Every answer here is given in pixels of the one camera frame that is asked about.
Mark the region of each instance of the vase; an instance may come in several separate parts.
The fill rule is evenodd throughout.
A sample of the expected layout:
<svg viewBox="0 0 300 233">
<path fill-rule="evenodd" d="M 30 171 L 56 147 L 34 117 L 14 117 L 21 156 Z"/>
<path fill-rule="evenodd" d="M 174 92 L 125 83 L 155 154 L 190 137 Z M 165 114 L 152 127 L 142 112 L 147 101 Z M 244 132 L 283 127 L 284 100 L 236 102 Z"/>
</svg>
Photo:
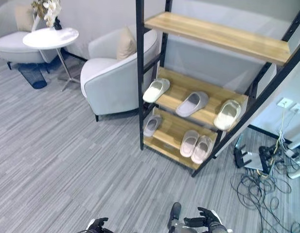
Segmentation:
<svg viewBox="0 0 300 233">
<path fill-rule="evenodd" d="M 62 29 L 62 27 L 60 25 L 60 20 L 58 19 L 58 17 L 55 18 L 54 23 L 53 23 L 53 27 L 56 30 L 61 30 Z"/>
</svg>

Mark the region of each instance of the white orchid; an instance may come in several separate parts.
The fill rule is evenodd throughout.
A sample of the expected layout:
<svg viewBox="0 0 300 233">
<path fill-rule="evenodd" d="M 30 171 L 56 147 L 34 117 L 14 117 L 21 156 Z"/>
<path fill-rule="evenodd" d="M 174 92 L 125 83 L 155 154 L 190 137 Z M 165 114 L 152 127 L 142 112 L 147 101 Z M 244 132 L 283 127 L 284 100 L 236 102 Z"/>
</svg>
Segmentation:
<svg viewBox="0 0 300 233">
<path fill-rule="evenodd" d="M 61 6 L 58 0 L 48 0 L 43 3 L 43 6 L 48 9 L 47 14 L 44 16 L 44 20 L 46 21 L 46 25 L 48 27 L 52 27 L 55 22 L 56 17 L 59 15 L 61 11 Z"/>
</svg>

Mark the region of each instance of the chair leg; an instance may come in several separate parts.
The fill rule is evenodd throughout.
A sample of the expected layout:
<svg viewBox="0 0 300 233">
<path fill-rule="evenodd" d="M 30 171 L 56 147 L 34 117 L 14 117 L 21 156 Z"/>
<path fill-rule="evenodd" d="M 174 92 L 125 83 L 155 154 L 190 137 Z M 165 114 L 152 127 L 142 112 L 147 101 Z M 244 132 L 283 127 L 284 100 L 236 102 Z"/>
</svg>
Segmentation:
<svg viewBox="0 0 300 233">
<path fill-rule="evenodd" d="M 50 74 L 47 63 L 44 63 L 45 70 Z"/>
<path fill-rule="evenodd" d="M 12 70 L 12 67 L 11 67 L 11 62 L 7 62 L 7 65 L 8 65 L 8 68 L 10 69 L 10 70 Z"/>
</svg>

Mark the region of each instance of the beige throw pillow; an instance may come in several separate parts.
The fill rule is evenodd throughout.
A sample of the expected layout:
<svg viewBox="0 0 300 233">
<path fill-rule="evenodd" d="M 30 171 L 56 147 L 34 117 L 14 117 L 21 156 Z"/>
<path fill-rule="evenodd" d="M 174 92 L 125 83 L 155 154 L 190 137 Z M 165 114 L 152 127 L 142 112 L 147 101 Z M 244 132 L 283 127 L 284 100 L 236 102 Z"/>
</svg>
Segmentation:
<svg viewBox="0 0 300 233">
<path fill-rule="evenodd" d="M 121 33 L 121 39 L 117 46 L 116 59 L 123 60 L 137 51 L 137 43 L 128 27 Z"/>
<path fill-rule="evenodd" d="M 30 5 L 16 6 L 15 19 L 18 31 L 30 32 L 34 24 L 32 7 Z"/>
</svg>

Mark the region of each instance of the white table top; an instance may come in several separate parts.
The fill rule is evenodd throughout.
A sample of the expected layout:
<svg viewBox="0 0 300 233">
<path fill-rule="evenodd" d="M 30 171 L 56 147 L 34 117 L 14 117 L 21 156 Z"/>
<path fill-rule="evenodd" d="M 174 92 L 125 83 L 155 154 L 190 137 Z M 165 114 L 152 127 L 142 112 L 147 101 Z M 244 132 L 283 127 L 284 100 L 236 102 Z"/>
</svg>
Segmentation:
<svg viewBox="0 0 300 233">
<path fill-rule="evenodd" d="M 51 50 L 72 44 L 78 37 L 78 31 L 73 28 L 43 28 L 27 34 L 22 42 L 34 49 Z"/>
</svg>

